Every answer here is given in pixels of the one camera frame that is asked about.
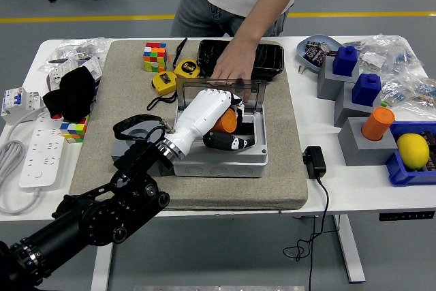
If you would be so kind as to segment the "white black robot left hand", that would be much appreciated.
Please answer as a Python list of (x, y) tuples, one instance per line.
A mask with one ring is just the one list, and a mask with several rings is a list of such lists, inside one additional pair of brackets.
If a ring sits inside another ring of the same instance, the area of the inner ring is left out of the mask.
[(237, 151), (251, 147), (254, 140), (245, 140), (232, 135), (224, 115), (232, 106), (243, 107), (242, 99), (229, 92), (217, 89), (200, 91), (178, 118), (174, 132), (165, 135), (162, 145), (183, 159), (189, 154), (194, 140), (202, 138), (212, 149)]

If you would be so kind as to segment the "person's left hand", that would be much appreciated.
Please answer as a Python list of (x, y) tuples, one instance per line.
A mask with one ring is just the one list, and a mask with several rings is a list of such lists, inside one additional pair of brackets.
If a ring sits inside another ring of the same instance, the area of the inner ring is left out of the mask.
[(259, 38), (235, 36), (218, 58), (211, 78), (249, 84)]

